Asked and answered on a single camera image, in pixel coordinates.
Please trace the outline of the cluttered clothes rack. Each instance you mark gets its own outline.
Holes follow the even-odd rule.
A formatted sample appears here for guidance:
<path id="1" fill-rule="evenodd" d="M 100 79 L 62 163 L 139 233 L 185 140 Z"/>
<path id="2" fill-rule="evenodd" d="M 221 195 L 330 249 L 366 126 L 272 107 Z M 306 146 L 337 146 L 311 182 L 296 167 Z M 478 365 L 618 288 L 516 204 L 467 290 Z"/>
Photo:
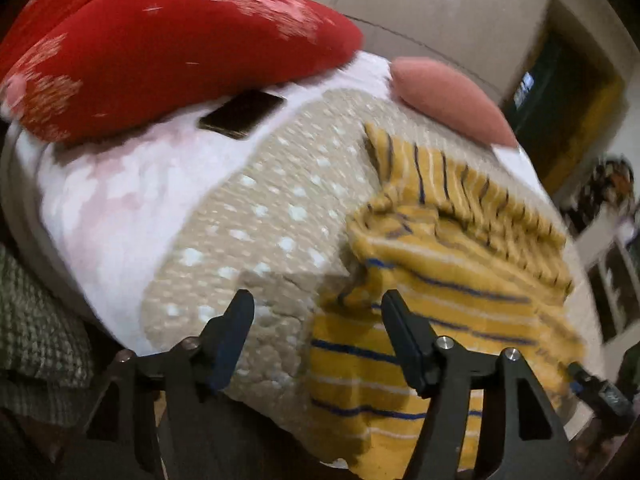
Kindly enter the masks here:
<path id="1" fill-rule="evenodd" d="M 582 234 L 602 210 L 616 216 L 630 214 L 636 206 L 634 170 L 624 156 L 604 156 L 593 166 L 585 183 L 560 213 L 573 236 Z"/>

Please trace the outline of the white shelf unit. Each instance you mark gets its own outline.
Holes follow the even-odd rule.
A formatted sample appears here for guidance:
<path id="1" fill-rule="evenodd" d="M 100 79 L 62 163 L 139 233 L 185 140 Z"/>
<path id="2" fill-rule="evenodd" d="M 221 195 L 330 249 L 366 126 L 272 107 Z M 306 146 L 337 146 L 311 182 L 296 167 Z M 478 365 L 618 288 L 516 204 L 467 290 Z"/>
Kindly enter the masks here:
<path id="1" fill-rule="evenodd" d="M 603 208 L 576 238 L 602 335 L 604 369 L 614 377 L 639 341 L 639 228 Z"/>

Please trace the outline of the checkered green fabric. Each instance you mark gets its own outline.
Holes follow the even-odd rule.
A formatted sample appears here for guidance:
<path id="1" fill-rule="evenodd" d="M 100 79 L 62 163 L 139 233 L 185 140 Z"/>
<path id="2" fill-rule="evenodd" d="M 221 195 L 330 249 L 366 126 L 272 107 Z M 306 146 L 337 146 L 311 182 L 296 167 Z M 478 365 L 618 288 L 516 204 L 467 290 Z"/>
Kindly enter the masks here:
<path id="1" fill-rule="evenodd" d="M 94 375 L 88 334 L 6 248 L 1 249 L 1 406 L 73 427 Z"/>

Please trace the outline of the beige dotted quilt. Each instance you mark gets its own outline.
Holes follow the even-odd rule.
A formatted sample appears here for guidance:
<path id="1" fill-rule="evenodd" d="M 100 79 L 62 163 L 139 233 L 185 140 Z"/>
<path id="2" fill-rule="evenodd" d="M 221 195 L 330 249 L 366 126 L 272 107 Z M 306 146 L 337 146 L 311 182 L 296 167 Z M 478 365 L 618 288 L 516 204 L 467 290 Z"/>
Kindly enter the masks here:
<path id="1" fill-rule="evenodd" d="M 167 349 L 240 289 L 256 302 L 228 395 L 365 477 L 405 465 L 427 402 L 373 305 L 400 291 L 466 348 L 524 352 L 577 434 L 562 365 L 602 370 L 586 274 L 548 197 L 487 148 L 358 90 L 305 105 L 195 208 L 144 293 Z"/>

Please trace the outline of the white bed sheet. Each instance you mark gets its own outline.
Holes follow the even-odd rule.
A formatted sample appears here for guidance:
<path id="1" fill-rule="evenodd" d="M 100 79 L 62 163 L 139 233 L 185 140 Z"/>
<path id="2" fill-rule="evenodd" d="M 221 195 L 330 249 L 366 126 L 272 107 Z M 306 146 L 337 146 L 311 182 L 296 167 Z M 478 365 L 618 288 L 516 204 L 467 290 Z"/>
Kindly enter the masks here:
<path id="1" fill-rule="evenodd" d="M 346 217 L 378 192 L 367 122 L 554 213 L 522 150 L 482 148 L 402 105 L 385 58 L 361 52 L 277 95 L 285 103 L 239 141 L 198 128 L 208 104 L 74 148 L 12 125 L 2 206 L 27 261 L 142 356 L 198 333 L 247 288 L 257 304 L 248 348 L 299 358 L 317 290 L 352 272 Z"/>

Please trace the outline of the wooden door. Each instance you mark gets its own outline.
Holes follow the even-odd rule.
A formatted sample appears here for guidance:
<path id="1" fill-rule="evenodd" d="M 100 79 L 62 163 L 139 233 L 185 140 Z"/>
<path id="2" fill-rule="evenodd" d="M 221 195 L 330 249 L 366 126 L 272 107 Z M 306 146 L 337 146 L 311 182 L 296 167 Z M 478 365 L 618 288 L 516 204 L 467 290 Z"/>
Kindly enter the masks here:
<path id="1" fill-rule="evenodd" d="M 550 167 L 541 178 L 549 195 L 559 192 L 590 148 L 610 133 L 623 114 L 625 90 L 623 78 L 613 76 L 590 93 L 579 113 L 564 114 L 567 129 L 560 136 L 560 145 L 552 151 Z"/>

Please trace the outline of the black smartphone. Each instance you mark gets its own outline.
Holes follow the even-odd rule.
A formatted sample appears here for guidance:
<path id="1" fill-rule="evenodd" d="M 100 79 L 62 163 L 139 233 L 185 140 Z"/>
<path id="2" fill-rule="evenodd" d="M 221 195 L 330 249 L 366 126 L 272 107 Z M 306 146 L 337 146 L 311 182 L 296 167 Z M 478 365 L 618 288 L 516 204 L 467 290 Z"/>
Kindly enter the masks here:
<path id="1" fill-rule="evenodd" d="M 262 90 L 245 91 L 234 96 L 198 120 L 198 128 L 213 131 L 232 140 L 243 140 L 258 122 L 278 110 L 285 98 Z"/>

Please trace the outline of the pink knit pillow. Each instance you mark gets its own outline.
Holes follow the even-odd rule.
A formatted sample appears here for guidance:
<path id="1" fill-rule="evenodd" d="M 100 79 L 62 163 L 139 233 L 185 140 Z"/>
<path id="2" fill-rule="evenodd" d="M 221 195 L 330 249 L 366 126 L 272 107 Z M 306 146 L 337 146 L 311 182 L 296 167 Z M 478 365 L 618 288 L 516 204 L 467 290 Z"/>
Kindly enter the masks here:
<path id="1" fill-rule="evenodd" d="M 395 58 L 390 78 L 406 104 L 450 130 L 479 144 L 518 147 L 498 105 L 451 66 L 431 58 Z"/>

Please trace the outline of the red floral bolster pillow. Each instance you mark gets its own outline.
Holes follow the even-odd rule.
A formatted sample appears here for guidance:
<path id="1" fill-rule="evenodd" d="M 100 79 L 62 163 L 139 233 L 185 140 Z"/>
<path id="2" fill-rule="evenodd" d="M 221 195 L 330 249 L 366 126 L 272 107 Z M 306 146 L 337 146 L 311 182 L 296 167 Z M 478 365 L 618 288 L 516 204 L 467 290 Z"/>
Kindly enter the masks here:
<path id="1" fill-rule="evenodd" d="M 47 142 L 316 76 L 362 44 L 311 0 L 32 0 L 1 44 L 1 114 Z"/>

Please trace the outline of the white wardrobe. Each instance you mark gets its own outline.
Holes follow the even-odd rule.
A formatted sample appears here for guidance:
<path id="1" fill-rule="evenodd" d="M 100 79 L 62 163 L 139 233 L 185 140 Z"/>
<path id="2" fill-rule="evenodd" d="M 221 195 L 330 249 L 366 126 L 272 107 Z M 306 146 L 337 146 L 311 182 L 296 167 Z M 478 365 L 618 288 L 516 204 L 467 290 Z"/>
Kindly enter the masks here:
<path id="1" fill-rule="evenodd" d="M 314 0 L 364 29 L 386 58 L 429 55 L 456 66 L 496 101 L 512 90 L 549 0 Z"/>

